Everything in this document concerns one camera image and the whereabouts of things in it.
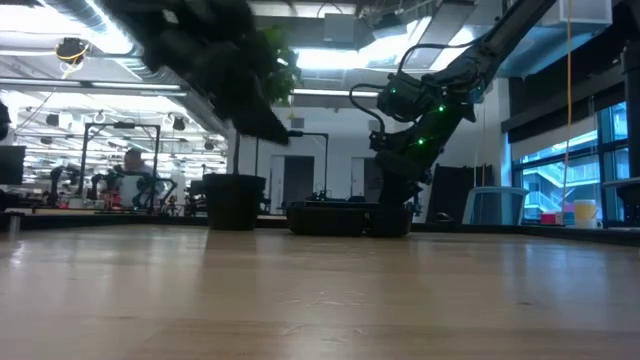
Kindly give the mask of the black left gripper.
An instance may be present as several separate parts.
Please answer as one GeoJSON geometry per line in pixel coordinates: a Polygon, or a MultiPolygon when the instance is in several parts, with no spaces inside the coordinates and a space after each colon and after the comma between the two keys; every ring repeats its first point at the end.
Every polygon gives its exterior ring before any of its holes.
{"type": "Polygon", "coordinates": [[[289,144],[287,129],[260,94],[255,71],[233,43],[205,46],[192,70],[193,87],[210,100],[217,117],[231,120],[242,135],[289,144]]]}

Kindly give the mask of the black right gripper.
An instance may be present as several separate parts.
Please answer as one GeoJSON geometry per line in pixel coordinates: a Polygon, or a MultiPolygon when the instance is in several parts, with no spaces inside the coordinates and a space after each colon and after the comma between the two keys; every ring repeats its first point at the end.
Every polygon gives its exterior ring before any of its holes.
{"type": "Polygon", "coordinates": [[[375,160],[383,171],[378,202],[402,205],[418,195],[420,183],[429,182],[429,172],[459,123],[465,105],[446,103],[425,113],[409,129],[390,134],[375,160]]]}

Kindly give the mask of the black plastic tupperware container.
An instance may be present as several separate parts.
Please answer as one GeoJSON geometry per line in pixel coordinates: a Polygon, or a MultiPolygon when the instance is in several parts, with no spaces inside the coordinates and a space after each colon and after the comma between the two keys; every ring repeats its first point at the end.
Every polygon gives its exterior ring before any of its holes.
{"type": "Polygon", "coordinates": [[[297,235],[334,237],[403,237],[413,211],[405,205],[348,201],[302,201],[287,205],[289,229],[297,235]]]}

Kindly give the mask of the black panel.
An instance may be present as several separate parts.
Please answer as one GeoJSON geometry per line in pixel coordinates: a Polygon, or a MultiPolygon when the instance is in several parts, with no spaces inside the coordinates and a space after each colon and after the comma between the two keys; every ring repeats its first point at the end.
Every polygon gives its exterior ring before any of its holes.
{"type": "Polygon", "coordinates": [[[426,215],[426,223],[433,221],[438,212],[443,212],[462,222],[468,193],[481,185],[493,186],[495,177],[492,165],[478,167],[450,167],[437,164],[426,215]]]}

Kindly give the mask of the green leafy indoor tree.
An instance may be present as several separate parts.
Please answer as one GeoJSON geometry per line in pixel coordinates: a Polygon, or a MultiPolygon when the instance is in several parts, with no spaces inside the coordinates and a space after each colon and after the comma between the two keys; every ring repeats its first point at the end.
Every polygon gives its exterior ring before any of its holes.
{"type": "MultiPolygon", "coordinates": [[[[298,54],[288,45],[287,33],[279,26],[258,29],[246,38],[249,67],[258,77],[261,96],[270,105],[289,106],[291,92],[301,80],[298,54]]],[[[236,129],[232,173],[239,173],[240,134],[236,129]]]]}

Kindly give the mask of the long tube ceiling light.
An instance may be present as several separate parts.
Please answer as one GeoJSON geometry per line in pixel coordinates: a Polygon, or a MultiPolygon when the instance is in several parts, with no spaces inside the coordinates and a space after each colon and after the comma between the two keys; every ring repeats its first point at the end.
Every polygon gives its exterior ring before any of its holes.
{"type": "Polygon", "coordinates": [[[327,96],[327,97],[349,97],[354,98],[376,98],[379,92],[376,91],[346,91],[346,90],[329,90],[329,89],[307,89],[296,88],[291,92],[291,95],[299,96],[327,96]]]}

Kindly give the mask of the black plant pot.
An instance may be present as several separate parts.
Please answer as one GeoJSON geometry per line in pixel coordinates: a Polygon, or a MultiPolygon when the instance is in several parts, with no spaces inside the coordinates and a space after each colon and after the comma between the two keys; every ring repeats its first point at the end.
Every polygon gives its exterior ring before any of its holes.
{"type": "Polygon", "coordinates": [[[266,179],[243,174],[202,177],[210,228],[252,231],[260,211],[266,179]]]}

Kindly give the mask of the grey bin with white rim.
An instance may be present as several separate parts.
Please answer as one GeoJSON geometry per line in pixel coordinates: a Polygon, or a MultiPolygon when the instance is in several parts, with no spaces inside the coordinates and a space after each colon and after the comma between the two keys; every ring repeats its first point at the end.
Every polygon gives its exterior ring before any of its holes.
{"type": "Polygon", "coordinates": [[[462,223],[491,226],[520,225],[528,194],[528,190],[517,187],[475,187],[468,193],[462,223]]]}

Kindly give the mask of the person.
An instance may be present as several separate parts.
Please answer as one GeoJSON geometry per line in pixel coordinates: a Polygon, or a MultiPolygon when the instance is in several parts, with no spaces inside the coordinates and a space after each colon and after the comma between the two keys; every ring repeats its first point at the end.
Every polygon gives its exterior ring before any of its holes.
{"type": "Polygon", "coordinates": [[[165,186],[157,181],[149,186],[149,179],[155,175],[151,166],[142,159],[142,153],[129,149],[124,155],[122,170],[125,175],[116,182],[122,208],[148,208],[158,199],[165,186]]]}

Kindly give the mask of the yellow cup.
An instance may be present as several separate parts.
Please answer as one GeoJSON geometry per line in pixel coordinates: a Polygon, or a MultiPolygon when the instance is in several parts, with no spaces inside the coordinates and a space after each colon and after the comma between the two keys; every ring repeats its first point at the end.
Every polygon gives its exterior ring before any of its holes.
{"type": "Polygon", "coordinates": [[[596,229],[598,227],[598,207],[595,200],[576,200],[574,214],[577,228],[596,229]]]}

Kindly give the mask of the black monitor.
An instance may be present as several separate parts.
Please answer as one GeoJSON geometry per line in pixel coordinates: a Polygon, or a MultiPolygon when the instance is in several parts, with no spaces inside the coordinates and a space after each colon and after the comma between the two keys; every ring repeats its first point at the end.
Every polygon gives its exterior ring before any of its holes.
{"type": "Polygon", "coordinates": [[[25,153],[25,146],[0,146],[0,185],[22,184],[25,153]]]}

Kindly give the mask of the small grey cylinder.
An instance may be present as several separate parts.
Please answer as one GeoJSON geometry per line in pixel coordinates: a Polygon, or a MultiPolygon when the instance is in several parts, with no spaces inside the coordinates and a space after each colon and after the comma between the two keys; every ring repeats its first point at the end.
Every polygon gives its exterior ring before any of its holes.
{"type": "Polygon", "coordinates": [[[8,218],[7,232],[11,236],[18,235],[21,230],[21,221],[24,217],[22,212],[6,212],[5,215],[8,218]]]}

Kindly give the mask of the black metal frame rig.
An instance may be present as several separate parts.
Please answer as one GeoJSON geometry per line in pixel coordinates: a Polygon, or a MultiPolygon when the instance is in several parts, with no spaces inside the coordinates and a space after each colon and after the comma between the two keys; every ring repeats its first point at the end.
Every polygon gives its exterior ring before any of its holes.
{"type": "Polygon", "coordinates": [[[147,125],[147,124],[136,124],[135,122],[116,122],[116,123],[97,123],[97,122],[89,122],[84,125],[84,136],[83,136],[83,148],[81,155],[81,166],[80,166],[80,175],[79,175],[79,184],[77,194],[82,195],[84,190],[84,177],[85,177],[85,166],[86,166],[86,158],[88,151],[88,143],[97,136],[104,128],[106,127],[114,127],[118,129],[135,129],[136,127],[140,128],[153,128],[156,131],[156,136],[151,137],[151,140],[154,141],[153,145],[153,173],[150,175],[149,185],[150,185],[150,194],[148,197],[149,207],[148,213],[152,214],[154,212],[154,202],[155,202],[155,181],[157,179],[157,165],[158,165],[158,155],[159,155],[159,146],[160,146],[160,135],[161,128],[159,125],[147,125]]]}
{"type": "Polygon", "coordinates": [[[326,190],[327,133],[288,130],[286,146],[257,140],[254,174],[266,179],[266,195],[273,208],[305,201],[326,190]]]}

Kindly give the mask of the black vertical post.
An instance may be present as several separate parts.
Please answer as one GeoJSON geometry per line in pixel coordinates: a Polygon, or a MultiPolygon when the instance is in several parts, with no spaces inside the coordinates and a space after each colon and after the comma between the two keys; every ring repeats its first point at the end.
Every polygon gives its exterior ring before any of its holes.
{"type": "Polygon", "coordinates": [[[623,190],[625,221],[640,226],[640,41],[623,53],[630,185],[623,190]]]}

